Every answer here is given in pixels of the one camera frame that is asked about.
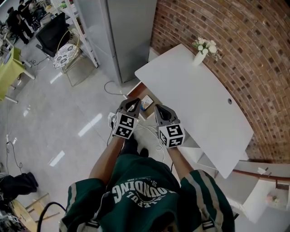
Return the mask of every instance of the sleeve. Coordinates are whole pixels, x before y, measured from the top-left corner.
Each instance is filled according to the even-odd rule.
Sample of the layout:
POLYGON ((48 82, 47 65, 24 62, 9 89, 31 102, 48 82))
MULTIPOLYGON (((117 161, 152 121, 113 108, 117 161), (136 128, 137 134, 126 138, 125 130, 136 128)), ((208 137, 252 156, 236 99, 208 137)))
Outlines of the sleeve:
POLYGON ((100 179, 86 179, 68 189, 68 206, 59 222, 59 231, 77 231, 77 227, 93 218, 101 205, 106 186, 100 179))
POLYGON ((209 174, 202 170, 194 170, 180 183, 182 194, 198 206, 205 220, 213 220, 215 226, 221 228, 223 232, 235 231, 232 208, 209 174))

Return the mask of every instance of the patterned cushion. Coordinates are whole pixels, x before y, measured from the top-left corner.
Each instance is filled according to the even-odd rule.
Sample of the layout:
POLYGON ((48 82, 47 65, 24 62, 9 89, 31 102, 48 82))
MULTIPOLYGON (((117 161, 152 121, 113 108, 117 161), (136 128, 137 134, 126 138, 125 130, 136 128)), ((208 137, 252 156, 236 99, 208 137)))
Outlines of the patterned cushion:
POLYGON ((77 54, 78 54, 77 46, 68 43, 58 50, 58 53, 55 55, 53 60, 53 66, 56 69, 63 68, 72 59, 74 59, 77 56, 77 54))

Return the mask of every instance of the yellow table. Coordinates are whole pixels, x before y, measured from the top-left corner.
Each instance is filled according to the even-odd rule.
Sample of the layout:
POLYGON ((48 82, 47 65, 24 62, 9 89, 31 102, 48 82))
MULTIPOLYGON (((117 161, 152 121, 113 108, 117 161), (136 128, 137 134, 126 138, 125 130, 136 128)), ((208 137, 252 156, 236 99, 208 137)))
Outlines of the yellow table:
POLYGON ((0 101, 3 101, 4 98, 6 98, 17 103, 18 101, 6 95, 8 89, 21 73, 25 73, 33 80, 35 79, 35 76, 27 72, 22 62, 19 60, 19 58, 21 58, 20 49, 13 47, 10 53, 11 57, 8 62, 6 64, 0 64, 0 101))

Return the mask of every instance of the brick wall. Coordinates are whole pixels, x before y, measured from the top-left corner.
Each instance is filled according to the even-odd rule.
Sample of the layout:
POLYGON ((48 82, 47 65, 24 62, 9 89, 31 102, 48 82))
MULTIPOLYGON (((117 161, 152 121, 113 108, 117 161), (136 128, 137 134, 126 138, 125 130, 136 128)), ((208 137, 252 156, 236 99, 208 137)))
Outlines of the brick wall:
POLYGON ((254 136, 253 161, 290 163, 290 7, 283 0, 158 0, 151 46, 192 52, 213 39, 222 60, 204 62, 239 104, 254 136))

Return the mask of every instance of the black chair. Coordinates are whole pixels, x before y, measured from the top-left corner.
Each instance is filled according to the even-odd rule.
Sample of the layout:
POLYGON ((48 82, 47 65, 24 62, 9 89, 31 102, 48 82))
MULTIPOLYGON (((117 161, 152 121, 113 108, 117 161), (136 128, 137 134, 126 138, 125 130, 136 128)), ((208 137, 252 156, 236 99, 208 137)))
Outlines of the black chair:
POLYGON ((41 46, 37 44, 36 47, 47 55, 54 57, 57 52, 59 42, 62 41, 59 46, 61 48, 69 41, 70 36, 69 33, 66 33, 67 31, 68 24, 65 22, 65 14, 62 12, 36 34, 36 38, 41 44, 41 46))

